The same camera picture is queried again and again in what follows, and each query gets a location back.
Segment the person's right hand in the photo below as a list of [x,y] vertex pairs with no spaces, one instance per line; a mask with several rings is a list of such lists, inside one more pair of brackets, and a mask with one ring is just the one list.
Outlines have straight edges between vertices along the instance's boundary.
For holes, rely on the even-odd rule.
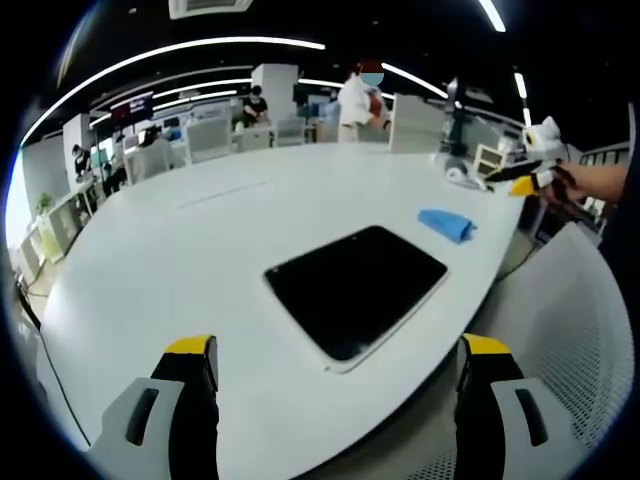
[[549,169],[552,181],[539,194],[548,203],[564,205],[582,202],[589,196],[586,168],[574,163],[561,163]]

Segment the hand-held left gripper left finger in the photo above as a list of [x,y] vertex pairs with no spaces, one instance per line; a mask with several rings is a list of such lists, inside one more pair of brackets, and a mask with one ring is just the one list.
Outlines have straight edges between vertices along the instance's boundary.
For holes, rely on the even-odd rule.
[[217,479],[217,341],[182,338],[102,415],[87,451],[104,479]]

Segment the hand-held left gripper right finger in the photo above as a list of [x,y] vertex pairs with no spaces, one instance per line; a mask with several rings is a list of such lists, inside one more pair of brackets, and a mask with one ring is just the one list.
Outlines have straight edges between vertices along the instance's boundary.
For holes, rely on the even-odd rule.
[[559,477],[559,400],[507,345],[462,334],[456,392],[456,479]]

